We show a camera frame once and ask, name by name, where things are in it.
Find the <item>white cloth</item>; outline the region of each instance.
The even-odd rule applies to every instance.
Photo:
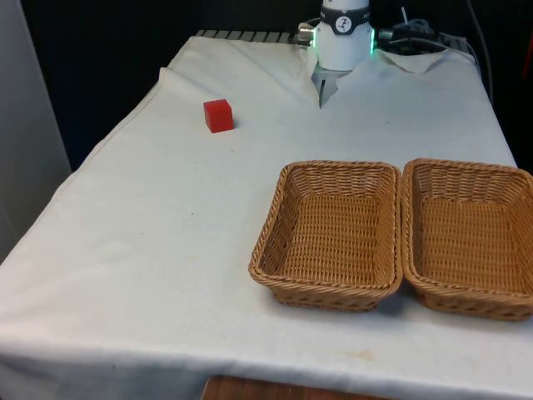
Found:
[[[248,276],[287,163],[514,164],[464,57],[424,75],[369,57],[338,86],[320,110],[295,47],[191,39],[0,267],[0,396],[199,398],[226,374],[531,398],[530,322],[432,312],[408,289],[366,314],[286,307]],[[211,134],[218,98],[237,127]]]

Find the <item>red block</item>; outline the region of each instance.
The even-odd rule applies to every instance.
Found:
[[[206,114],[206,124],[211,133],[230,131],[233,129],[232,107],[227,100],[215,100],[203,103]]]

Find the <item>cable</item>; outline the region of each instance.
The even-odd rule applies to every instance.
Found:
[[[446,46],[445,44],[438,43],[438,42],[433,42],[432,40],[422,39],[420,37],[419,38],[418,37],[411,37],[411,38],[406,38],[406,39],[393,40],[392,42],[389,42],[389,44],[402,44],[402,43],[410,43],[410,42],[415,42],[415,43],[419,42],[419,43],[432,44],[433,46],[437,46],[439,48],[451,50],[454,53],[460,54],[461,56],[466,58],[468,61],[470,61],[470,62],[472,61],[469,58],[470,54],[466,54],[465,52],[462,52],[461,50],[457,50],[456,48]],[[479,67],[480,64],[479,64],[479,62],[477,60],[477,56],[476,56],[475,52],[472,54],[472,57],[474,58],[474,62],[476,63],[477,72],[481,75],[481,71],[480,71],[480,67]]]
[[[474,22],[474,25],[476,26],[477,34],[480,37],[481,47],[483,49],[483,53],[485,56],[486,73],[487,73],[487,80],[488,80],[488,86],[489,86],[489,99],[491,100],[491,104],[492,104],[494,102],[494,89],[492,87],[492,66],[491,66],[491,56],[489,55],[489,48],[486,46],[485,35],[483,35],[483,30],[481,29],[481,25],[479,21],[477,20],[476,11],[472,7],[471,0],[466,0],[466,5],[468,6],[468,9],[470,10],[472,21]]]

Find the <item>brown basket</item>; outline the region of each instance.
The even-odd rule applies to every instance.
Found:
[[[370,311],[401,282],[400,172],[381,162],[283,168],[252,254],[281,303]]]
[[[533,178],[512,167],[419,159],[402,182],[402,262],[436,311],[533,313]]]

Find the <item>black background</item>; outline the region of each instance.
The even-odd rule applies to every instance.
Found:
[[[473,0],[494,70],[495,111],[516,161],[531,170],[531,78],[521,78],[533,27],[531,0]],[[22,0],[72,168],[144,97],[200,28],[294,32],[321,0]],[[375,28],[409,18],[465,36],[480,56],[466,0],[371,0]]]

